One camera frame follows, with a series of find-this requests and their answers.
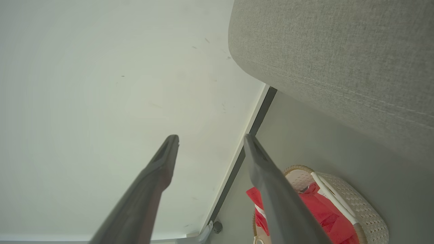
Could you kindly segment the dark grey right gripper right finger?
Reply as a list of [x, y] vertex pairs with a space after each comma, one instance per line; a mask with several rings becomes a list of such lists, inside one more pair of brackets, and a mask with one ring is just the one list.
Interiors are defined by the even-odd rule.
[[252, 134], [244, 136], [250, 180], [261, 193], [273, 244], [330, 244], [331, 240], [299, 194]]

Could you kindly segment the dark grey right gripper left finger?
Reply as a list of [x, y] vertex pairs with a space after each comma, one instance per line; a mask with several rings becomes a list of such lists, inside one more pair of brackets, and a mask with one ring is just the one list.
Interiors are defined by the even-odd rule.
[[90, 244], [149, 244], [161, 195], [170, 185], [179, 137], [170, 135], [139, 173]]

